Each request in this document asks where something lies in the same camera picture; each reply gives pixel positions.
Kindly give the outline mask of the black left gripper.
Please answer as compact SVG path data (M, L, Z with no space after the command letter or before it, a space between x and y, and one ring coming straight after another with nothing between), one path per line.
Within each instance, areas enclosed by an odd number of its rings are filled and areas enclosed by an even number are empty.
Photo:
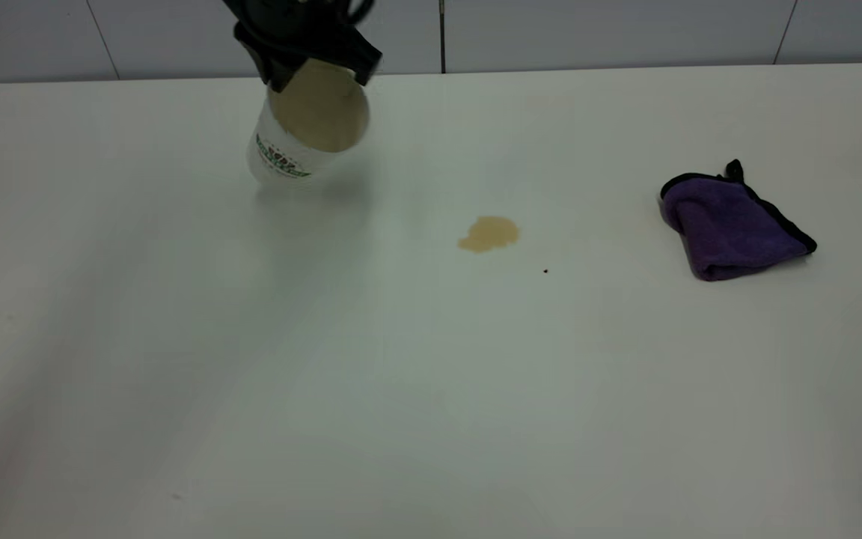
M233 35L256 65L261 81L281 93L305 64L305 55L329 53L326 61L368 85L382 52L357 34L373 1L225 1L236 23Z

